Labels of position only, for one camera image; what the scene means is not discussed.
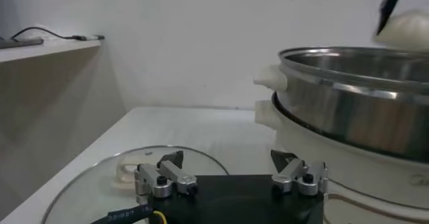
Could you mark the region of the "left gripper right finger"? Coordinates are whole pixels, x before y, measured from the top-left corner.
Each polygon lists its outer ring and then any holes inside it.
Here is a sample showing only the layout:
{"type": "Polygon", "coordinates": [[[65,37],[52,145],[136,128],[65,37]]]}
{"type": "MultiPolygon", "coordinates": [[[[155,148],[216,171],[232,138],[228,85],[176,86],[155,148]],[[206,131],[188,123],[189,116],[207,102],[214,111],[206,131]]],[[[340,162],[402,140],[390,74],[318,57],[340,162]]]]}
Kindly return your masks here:
{"type": "Polygon", "coordinates": [[[270,156],[277,170],[271,176],[271,181],[280,192],[289,193],[293,186],[302,195],[328,192],[328,167],[325,162],[308,164],[293,153],[277,150],[271,150],[270,156]]]}

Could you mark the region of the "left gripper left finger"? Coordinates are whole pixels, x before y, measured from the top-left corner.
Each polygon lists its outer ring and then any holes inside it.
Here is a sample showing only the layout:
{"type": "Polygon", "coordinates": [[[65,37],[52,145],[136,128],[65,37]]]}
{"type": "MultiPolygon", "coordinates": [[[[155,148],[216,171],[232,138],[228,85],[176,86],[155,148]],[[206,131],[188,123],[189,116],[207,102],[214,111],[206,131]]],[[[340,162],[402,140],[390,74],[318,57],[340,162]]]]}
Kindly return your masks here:
{"type": "Polygon", "coordinates": [[[198,192],[195,175],[182,169],[184,152],[179,150],[161,157],[157,164],[138,164],[134,170],[135,198],[139,205],[146,205],[149,197],[166,199],[178,194],[193,197],[198,192]]]}

